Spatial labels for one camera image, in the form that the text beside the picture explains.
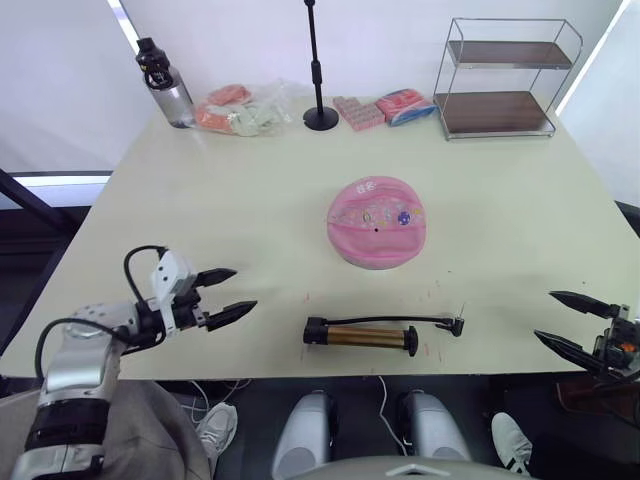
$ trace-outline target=plastic bag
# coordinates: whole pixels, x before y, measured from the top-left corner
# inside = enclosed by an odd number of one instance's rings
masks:
[[[195,109],[196,127],[243,137],[278,133],[292,121],[290,90],[282,81],[214,90]]]

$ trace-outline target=white wall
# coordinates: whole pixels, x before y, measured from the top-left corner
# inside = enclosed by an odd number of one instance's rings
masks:
[[[154,111],[106,0],[2,3],[0,168],[111,170]]]
[[[612,197],[640,206],[640,2],[622,14],[561,119]]]
[[[311,82],[303,0],[123,4],[140,36],[156,40],[197,97],[230,82],[264,83],[279,77]],[[454,16],[566,18],[584,36],[579,67],[619,4],[620,0],[318,0],[324,92],[381,95],[414,87],[430,95]],[[489,81],[498,78],[489,75]]]

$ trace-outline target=white cable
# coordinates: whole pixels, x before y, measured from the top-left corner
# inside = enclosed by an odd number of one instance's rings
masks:
[[[231,390],[242,390],[243,388],[248,387],[252,380],[253,380],[252,378],[248,378],[246,380],[246,383],[244,385],[240,385],[238,388],[235,388],[235,386],[230,386],[227,382],[222,382],[222,383],[224,383],[224,386],[227,387],[228,389],[231,389]]]
[[[380,383],[382,383],[382,390],[384,391],[384,398],[382,399],[382,405],[380,405],[380,411],[378,412],[378,416],[386,425],[387,430],[389,430],[389,433],[391,434],[395,442],[400,446],[400,449],[402,450],[402,454],[406,457],[407,449],[404,448],[404,445],[402,444],[402,442],[398,439],[398,437],[396,437],[396,434],[393,433],[393,430],[391,429],[391,425],[389,425],[389,422],[387,422],[387,419],[384,417],[382,413],[384,411],[384,406],[387,403],[387,386],[385,385],[384,379],[382,378],[382,376],[378,375],[378,378],[380,379]]]
[[[224,403],[231,396],[231,394],[233,392],[238,390],[238,385],[240,385],[240,380],[236,380],[236,384],[233,386],[233,388],[231,390],[229,390],[229,393],[227,393],[227,395],[222,400],[220,400],[218,403]]]
[[[207,397],[207,394],[204,393],[204,390],[202,389],[202,387],[200,385],[198,385],[198,382],[196,382],[195,380],[191,380],[190,383],[194,387],[196,387],[200,391],[200,393],[202,394],[202,398],[204,398],[204,403],[205,403],[206,409],[207,409],[206,411],[208,412],[209,411],[209,397]],[[193,423],[198,423],[198,420],[196,420],[193,417],[193,412],[194,412],[195,409],[196,409],[196,397],[193,397],[193,405],[191,405],[191,421]]]
[[[193,410],[194,412],[207,412],[208,410],[206,408],[200,408],[200,407],[192,407],[191,405],[184,405],[184,404],[180,404],[180,406],[182,408],[186,408],[187,410]]]
[[[230,389],[230,390],[229,390],[229,393],[227,393],[227,395],[226,395],[222,400],[220,400],[219,402],[217,402],[217,403],[216,403],[216,405],[217,405],[218,403],[222,403],[222,402],[227,401],[233,392],[236,392],[236,391],[238,391],[238,390],[242,390],[243,388],[248,387],[248,386],[249,386],[249,384],[251,383],[252,379],[251,379],[251,378],[247,379],[247,380],[246,380],[246,382],[245,382],[243,385],[240,385],[240,382],[241,382],[241,381],[242,381],[242,380],[236,380],[236,382],[234,383],[233,387],[231,387],[231,386],[227,385],[227,383],[226,383],[226,382],[223,382],[223,383],[224,383],[224,386],[225,386],[225,387],[227,387],[227,388],[228,388],[228,389]],[[206,416],[207,412],[210,410],[210,407],[209,407],[209,398],[207,397],[207,394],[204,392],[204,390],[202,389],[202,387],[201,387],[200,385],[198,385],[198,382],[196,382],[195,380],[190,380],[190,383],[191,383],[194,387],[196,387],[196,388],[200,391],[200,393],[202,394],[202,398],[204,398],[204,402],[205,402],[205,404],[206,404],[206,408],[199,408],[199,407],[196,407],[196,400],[197,400],[197,397],[193,397],[193,403],[191,404],[191,406],[189,406],[189,405],[182,405],[182,408],[186,408],[187,410],[191,410],[191,421],[192,421],[193,423],[198,423],[198,422],[199,422],[199,420],[196,420],[196,419],[195,419],[195,417],[193,416],[193,412],[204,412],[204,413],[205,413],[205,416]]]

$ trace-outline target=shelf tier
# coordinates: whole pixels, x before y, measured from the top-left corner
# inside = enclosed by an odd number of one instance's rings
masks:
[[[449,40],[447,50],[459,68],[569,70],[572,66],[571,60],[553,42]]]
[[[447,138],[552,136],[555,127],[528,91],[436,94]]]

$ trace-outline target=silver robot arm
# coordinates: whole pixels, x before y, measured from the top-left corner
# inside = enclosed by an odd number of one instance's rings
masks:
[[[104,462],[102,442],[120,357],[157,346],[180,330],[198,326],[212,331],[247,314],[257,302],[239,302],[215,315],[199,306],[196,288],[215,285],[235,273],[229,269],[197,273],[184,257],[162,249],[151,275],[154,298],[135,304],[89,305],[72,318],[49,324],[38,342],[37,372],[44,338],[57,324],[66,324],[63,342],[44,378],[25,452],[11,479],[98,474]]]

